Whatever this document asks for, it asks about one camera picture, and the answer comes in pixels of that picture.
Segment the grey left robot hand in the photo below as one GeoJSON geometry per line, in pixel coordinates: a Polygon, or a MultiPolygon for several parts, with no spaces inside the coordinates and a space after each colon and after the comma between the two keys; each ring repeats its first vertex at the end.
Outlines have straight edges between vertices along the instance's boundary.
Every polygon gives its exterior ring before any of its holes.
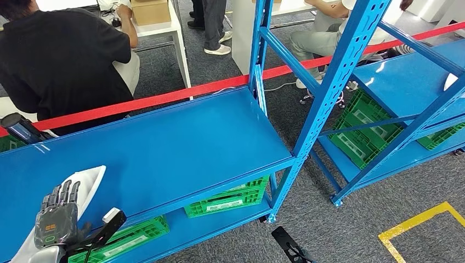
{"type": "Polygon", "coordinates": [[[78,191],[81,182],[65,181],[45,195],[36,215],[34,244],[38,249],[51,245],[74,245],[90,233],[90,222],[78,228],[78,191]]]}

